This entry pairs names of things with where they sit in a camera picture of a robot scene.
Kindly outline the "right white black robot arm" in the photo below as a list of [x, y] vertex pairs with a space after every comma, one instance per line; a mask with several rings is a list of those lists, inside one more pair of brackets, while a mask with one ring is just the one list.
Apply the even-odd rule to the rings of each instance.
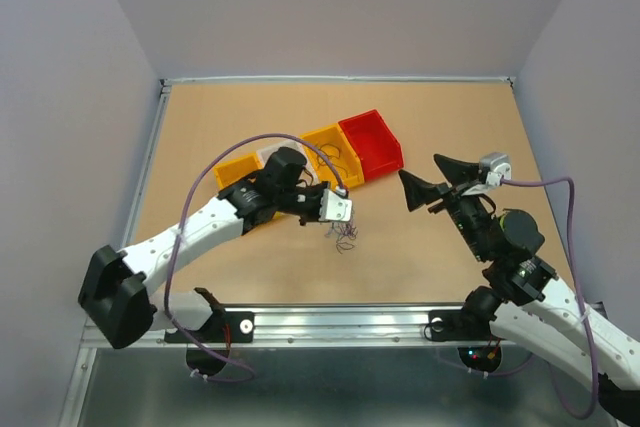
[[639, 342], [584, 300], [577, 280], [566, 282], [538, 252], [545, 238], [531, 214], [499, 212], [489, 192], [516, 186], [508, 155], [476, 163], [433, 157], [444, 175], [434, 184], [400, 170], [407, 208], [446, 212], [475, 259], [485, 264], [487, 285], [474, 289], [453, 318], [429, 322], [448, 331], [514, 342], [585, 385], [590, 416], [597, 406], [626, 426], [639, 423]]

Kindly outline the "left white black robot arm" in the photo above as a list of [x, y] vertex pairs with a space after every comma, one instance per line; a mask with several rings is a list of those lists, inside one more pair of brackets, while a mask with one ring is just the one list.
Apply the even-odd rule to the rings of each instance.
[[160, 308], [151, 297], [169, 274], [278, 212], [297, 216], [301, 224], [331, 221], [334, 193], [326, 181], [306, 184], [305, 169], [299, 151], [281, 147], [263, 168], [220, 190], [177, 225], [121, 250], [99, 248], [90, 258], [79, 305], [113, 348], [130, 346], [156, 328]]

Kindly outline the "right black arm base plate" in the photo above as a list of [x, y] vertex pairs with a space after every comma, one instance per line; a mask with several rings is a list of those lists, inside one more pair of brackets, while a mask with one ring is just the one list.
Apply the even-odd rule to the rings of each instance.
[[489, 324], [461, 309], [439, 309], [428, 313], [423, 336], [432, 342], [489, 341]]

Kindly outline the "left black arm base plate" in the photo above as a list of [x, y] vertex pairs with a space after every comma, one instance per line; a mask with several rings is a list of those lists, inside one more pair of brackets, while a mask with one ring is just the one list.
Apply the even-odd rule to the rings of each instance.
[[255, 314], [252, 311], [226, 310], [213, 313], [205, 324], [191, 334], [206, 344], [223, 344], [229, 340], [232, 344], [253, 342]]

